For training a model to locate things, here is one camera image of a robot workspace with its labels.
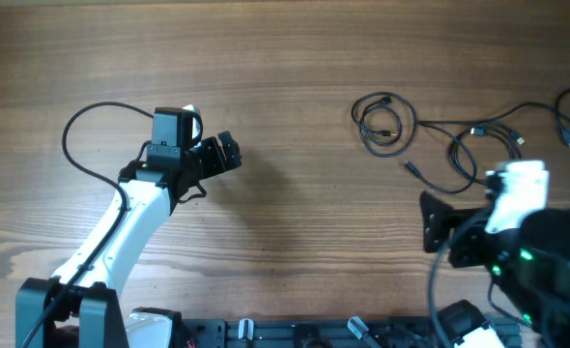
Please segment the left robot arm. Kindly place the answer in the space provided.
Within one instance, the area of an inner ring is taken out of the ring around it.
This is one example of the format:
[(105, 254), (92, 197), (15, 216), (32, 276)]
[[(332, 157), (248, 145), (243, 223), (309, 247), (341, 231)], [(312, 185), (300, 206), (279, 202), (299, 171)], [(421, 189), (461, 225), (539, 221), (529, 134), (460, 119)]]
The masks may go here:
[(207, 195), (202, 181), (242, 164), (227, 130), (204, 137), (197, 107), (159, 107), (152, 135), (123, 167), (113, 199), (88, 238), (47, 279), (29, 277), (15, 298), (18, 347), (194, 347), (178, 311), (139, 307), (122, 314), (120, 298), (146, 244), (175, 208)]

